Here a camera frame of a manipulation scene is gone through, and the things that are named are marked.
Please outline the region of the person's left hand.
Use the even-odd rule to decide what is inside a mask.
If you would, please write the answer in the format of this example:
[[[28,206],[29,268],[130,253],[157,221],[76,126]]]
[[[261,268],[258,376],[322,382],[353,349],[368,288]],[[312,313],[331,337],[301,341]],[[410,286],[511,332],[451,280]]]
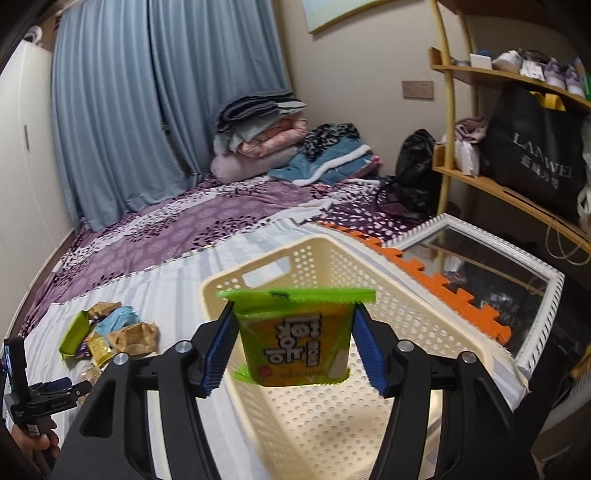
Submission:
[[[22,431],[17,425],[14,425],[11,430],[11,435],[14,441],[19,446],[19,448],[21,449],[29,463],[38,473],[41,472],[41,469],[35,461],[35,452],[49,452],[53,459],[57,459],[60,455],[59,437],[55,432],[57,424],[53,419],[51,419],[50,422],[51,431],[49,435],[43,434],[40,436],[32,437],[28,435],[26,432]]]

